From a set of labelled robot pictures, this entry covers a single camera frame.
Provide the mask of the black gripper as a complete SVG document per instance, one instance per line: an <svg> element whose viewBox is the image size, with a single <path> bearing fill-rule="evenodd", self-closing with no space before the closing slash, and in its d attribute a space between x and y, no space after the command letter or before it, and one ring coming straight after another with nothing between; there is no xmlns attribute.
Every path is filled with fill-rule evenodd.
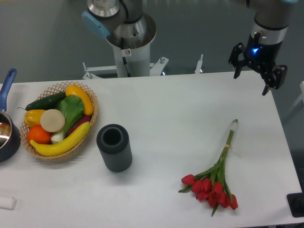
<svg viewBox="0 0 304 228"><path fill-rule="evenodd" d="M242 67L244 66L258 72L265 83L262 95L266 95L269 90L278 89L284 83L288 67L275 63L282 42L271 45L262 44L257 40L260 36L258 34L253 38L250 35L247 47L241 42L236 44L232 48L228 62L235 69L234 79L240 76ZM244 59L239 60L238 57L242 53Z"/></svg>

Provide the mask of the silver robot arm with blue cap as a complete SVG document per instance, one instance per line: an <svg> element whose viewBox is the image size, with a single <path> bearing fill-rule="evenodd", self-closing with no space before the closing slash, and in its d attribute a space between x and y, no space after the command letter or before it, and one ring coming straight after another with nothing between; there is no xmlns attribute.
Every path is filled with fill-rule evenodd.
<svg viewBox="0 0 304 228"><path fill-rule="evenodd" d="M141 0L89 0L82 21L98 38L121 49L141 48L156 36L156 24Z"/></svg>

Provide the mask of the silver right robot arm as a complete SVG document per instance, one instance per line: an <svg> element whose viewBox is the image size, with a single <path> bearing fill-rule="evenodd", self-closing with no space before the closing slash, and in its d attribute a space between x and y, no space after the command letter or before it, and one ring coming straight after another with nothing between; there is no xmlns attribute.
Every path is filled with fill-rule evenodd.
<svg viewBox="0 0 304 228"><path fill-rule="evenodd" d="M286 65L277 65L276 56L285 38L296 0L235 0L234 3L254 10L254 24L247 45L236 44L228 62L234 67L234 78L240 76L243 67L260 74L265 83L262 95L278 89L288 70Z"/></svg>

